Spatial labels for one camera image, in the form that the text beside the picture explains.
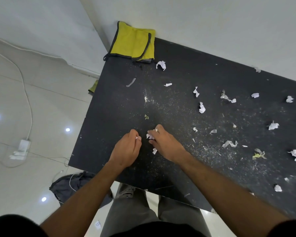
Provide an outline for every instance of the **table top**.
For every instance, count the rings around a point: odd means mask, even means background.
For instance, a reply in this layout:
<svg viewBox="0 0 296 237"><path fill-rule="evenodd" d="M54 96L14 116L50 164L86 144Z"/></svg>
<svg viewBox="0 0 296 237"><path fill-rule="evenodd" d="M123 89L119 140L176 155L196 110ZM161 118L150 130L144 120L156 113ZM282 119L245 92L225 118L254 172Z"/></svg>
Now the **table top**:
<svg viewBox="0 0 296 237"><path fill-rule="evenodd" d="M115 143L136 129L143 138L139 156L117 181L210 211L178 166L153 155L146 133L162 124L195 158L296 217L296 162L287 153L296 149L296 81L158 38L155 58L165 61L165 71L121 57L106 61L69 165L98 173ZM222 90L236 103L221 99ZM285 102L288 95L293 103ZM269 131L273 120L279 128ZM209 134L213 129L217 133ZM237 147L223 148L227 140L238 141ZM252 160L255 148L267 159Z"/></svg>

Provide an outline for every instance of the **gray cloth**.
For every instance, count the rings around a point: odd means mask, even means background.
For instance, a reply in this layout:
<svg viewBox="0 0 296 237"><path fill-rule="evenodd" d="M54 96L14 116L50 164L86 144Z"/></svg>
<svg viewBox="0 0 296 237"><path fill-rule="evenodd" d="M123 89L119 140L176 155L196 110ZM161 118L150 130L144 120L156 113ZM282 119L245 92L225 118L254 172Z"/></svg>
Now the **gray cloth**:
<svg viewBox="0 0 296 237"><path fill-rule="evenodd" d="M86 171L78 174L73 174L73 175L65 175L63 177L60 177L54 183L52 183L49 190L54 193L60 205L62 205L77 190L79 190L86 183L88 183L94 176L95 176L94 174ZM112 191L109 190L109 192L104 197L102 204L100 205L100 208L110 203L112 199L113 199Z"/></svg>
<svg viewBox="0 0 296 237"><path fill-rule="evenodd" d="M188 224L203 235L211 237L200 209L159 196L157 217L149 208L146 191L126 184L119 185L100 237L110 237L155 221Z"/></svg>

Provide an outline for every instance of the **finger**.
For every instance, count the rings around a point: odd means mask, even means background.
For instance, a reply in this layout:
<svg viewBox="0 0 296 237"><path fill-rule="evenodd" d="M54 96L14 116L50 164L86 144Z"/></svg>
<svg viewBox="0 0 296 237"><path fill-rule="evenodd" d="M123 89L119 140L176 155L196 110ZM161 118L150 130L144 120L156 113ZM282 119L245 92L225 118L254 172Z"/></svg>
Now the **finger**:
<svg viewBox="0 0 296 237"><path fill-rule="evenodd" d="M129 138L136 139L136 136L138 136L138 132L134 129L131 129L129 132Z"/></svg>
<svg viewBox="0 0 296 237"><path fill-rule="evenodd" d="M148 134L149 134L149 135L152 135L153 138L155 138L156 140L158 140L159 135L160 135L160 133L159 133L158 131L155 131L155 130L150 130L150 131L148 131Z"/></svg>
<svg viewBox="0 0 296 237"><path fill-rule="evenodd" d="M163 127L161 124L158 124L158 125L156 126L155 129L158 129L158 132L159 132L159 133L162 133L162 132L165 131L165 130L164 130L164 127Z"/></svg>
<svg viewBox="0 0 296 237"><path fill-rule="evenodd" d="M140 147L141 147L141 137L139 136L135 141L134 155L136 155L136 157L139 154Z"/></svg>
<svg viewBox="0 0 296 237"><path fill-rule="evenodd" d="M160 150L160 145L155 140L149 140L149 143L152 144L153 147L157 149L157 151Z"/></svg>

